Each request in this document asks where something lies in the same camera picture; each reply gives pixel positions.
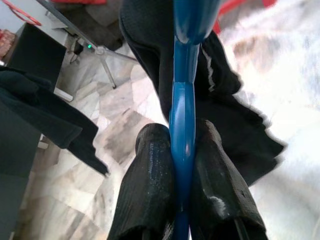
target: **marble floor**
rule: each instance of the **marble floor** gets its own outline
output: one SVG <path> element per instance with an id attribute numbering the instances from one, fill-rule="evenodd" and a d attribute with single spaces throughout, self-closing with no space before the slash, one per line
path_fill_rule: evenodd
<path id="1" fill-rule="evenodd" d="M 278 0 L 254 8 L 220 34 L 243 87 L 237 97 L 262 111 L 269 131 L 288 143 L 282 164 L 250 188 L 270 240 L 320 239 L 320 0 Z M 119 49 L 131 55 L 127 45 Z M 86 50 L 67 55 L 58 86 L 99 130 L 96 155 L 103 177 L 52 143 L 38 149 L 14 239 L 105 240 L 122 177 L 132 162 L 139 130 L 167 125 L 151 81 L 139 65 L 106 61 L 119 87 Z"/>

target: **metal stand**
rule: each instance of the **metal stand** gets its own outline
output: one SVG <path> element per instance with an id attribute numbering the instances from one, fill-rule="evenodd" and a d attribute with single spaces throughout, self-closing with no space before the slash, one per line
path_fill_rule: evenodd
<path id="1" fill-rule="evenodd" d="M 110 82 L 112 83 L 113 89 L 117 87 L 115 80 L 112 76 L 112 73 L 108 67 L 108 64 L 106 62 L 106 57 L 112 56 L 115 58 L 119 58 L 124 61 L 129 61 L 134 64 L 137 64 L 138 61 L 133 58 L 129 57 L 124 54 L 117 53 L 115 51 L 111 51 L 107 49 L 105 46 L 98 46 L 95 44 L 92 40 L 90 40 L 82 31 L 80 31 L 79 28 L 77 28 L 72 22 L 70 22 L 62 13 L 60 13 L 55 6 L 46 0 L 36 0 L 38 3 L 40 3 L 45 9 L 47 9 L 50 13 L 52 13 L 57 19 L 59 19 L 62 23 L 64 23 L 68 28 L 70 28 L 75 34 L 77 34 L 80 38 L 82 38 L 87 44 L 90 44 L 92 48 L 94 49 L 94 52 L 96 56 L 100 59 L 101 64 L 104 68 L 104 71 L 106 75 L 108 76 Z"/>

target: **red object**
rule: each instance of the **red object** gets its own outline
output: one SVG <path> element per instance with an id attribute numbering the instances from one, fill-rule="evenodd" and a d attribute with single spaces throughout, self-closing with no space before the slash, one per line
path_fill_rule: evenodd
<path id="1" fill-rule="evenodd" d="M 105 4 L 107 0 L 51 0 L 55 3 L 66 4 Z"/>
<path id="2" fill-rule="evenodd" d="M 235 9 L 241 4 L 244 4 L 247 0 L 229 0 L 226 3 L 222 4 L 222 7 L 218 13 L 218 18 L 223 14 Z M 270 7 L 271 5 L 275 4 L 277 0 L 262 0 L 264 7 Z M 212 29 L 216 34 L 221 32 L 219 20 L 216 20 Z"/>
<path id="3" fill-rule="evenodd" d="M 9 52 L 15 38 L 12 32 L 0 29 L 0 60 Z"/>
<path id="4" fill-rule="evenodd" d="M 13 12 L 13 14 L 16 15 L 18 18 L 20 18 L 22 21 L 25 21 L 25 22 L 32 24 L 32 25 L 37 25 L 37 26 L 42 25 L 38 20 L 36 20 L 32 16 L 30 16 L 28 13 L 21 10 L 20 8 L 17 8 L 15 5 L 8 2 L 7 0 L 2 0 L 2 1 L 4 4 L 6 4 L 10 8 L 10 10 Z"/>
<path id="5" fill-rule="evenodd" d="M 262 0 L 263 5 L 267 8 L 276 3 L 277 0 Z"/>

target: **dark garment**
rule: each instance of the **dark garment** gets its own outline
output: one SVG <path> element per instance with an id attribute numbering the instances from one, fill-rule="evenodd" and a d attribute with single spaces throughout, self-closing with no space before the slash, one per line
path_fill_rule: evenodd
<path id="1" fill-rule="evenodd" d="M 122 179 L 108 240 L 171 239 L 176 198 L 167 127 L 146 125 L 137 136 L 135 152 Z"/>
<path id="2" fill-rule="evenodd" d="M 151 78 L 167 120 L 172 103 L 173 20 L 172 0 L 124 0 L 120 10 L 124 38 Z M 246 183 L 270 172 L 284 147 L 266 134 L 262 117 L 232 96 L 241 83 L 214 32 L 200 47 L 194 87 L 196 116 L 215 125 L 226 154 Z"/>
<path id="3" fill-rule="evenodd" d="M 195 142 L 189 207 L 192 239 L 267 240 L 249 188 L 224 152 L 210 121 L 197 119 Z M 244 231 L 239 232 L 236 224 L 242 225 Z"/>
<path id="4" fill-rule="evenodd" d="M 45 79 L 0 68 L 0 101 L 58 147 L 68 149 L 101 174 L 108 173 L 92 145 L 98 127 L 49 88 Z"/>
<path id="5" fill-rule="evenodd" d="M 196 155 L 189 200 L 194 240 L 267 240 L 249 188 L 225 154 L 211 122 L 197 119 Z M 108 240 L 171 240 L 175 178 L 168 129 L 146 125 L 138 134 L 136 157 L 120 187 Z M 242 225 L 242 233 L 236 224 Z"/>

